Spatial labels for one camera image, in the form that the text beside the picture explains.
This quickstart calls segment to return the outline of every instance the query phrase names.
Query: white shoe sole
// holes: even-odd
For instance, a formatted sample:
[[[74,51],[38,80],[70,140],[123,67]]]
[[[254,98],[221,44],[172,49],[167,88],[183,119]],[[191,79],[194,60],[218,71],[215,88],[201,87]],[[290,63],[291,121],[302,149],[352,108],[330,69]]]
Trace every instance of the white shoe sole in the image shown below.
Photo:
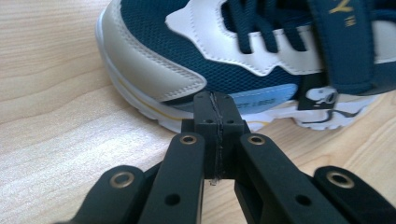
[[[102,59],[105,62],[106,70],[114,86],[128,103],[140,113],[149,119],[158,120],[159,124],[163,127],[179,133],[181,121],[183,119],[192,119],[193,114],[155,101],[132,85],[119,72],[106,53],[102,30],[103,14],[101,14],[96,23],[95,36]],[[283,105],[276,106],[261,113],[242,115],[242,119],[247,122],[250,130],[253,132],[269,124],[274,119],[285,118],[292,118],[299,126],[313,130],[336,129],[353,122],[357,115],[361,114],[365,107],[374,99],[375,96],[356,97],[351,101],[338,102],[335,109],[331,110],[297,110],[298,102],[288,101]]]

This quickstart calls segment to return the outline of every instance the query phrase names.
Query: velcro strap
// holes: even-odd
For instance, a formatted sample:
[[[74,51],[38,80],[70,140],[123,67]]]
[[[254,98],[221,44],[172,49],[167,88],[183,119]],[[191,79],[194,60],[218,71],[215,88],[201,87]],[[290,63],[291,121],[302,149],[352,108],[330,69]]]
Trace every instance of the velcro strap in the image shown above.
[[[309,0],[330,84],[340,93],[372,88],[374,41],[368,0]]]

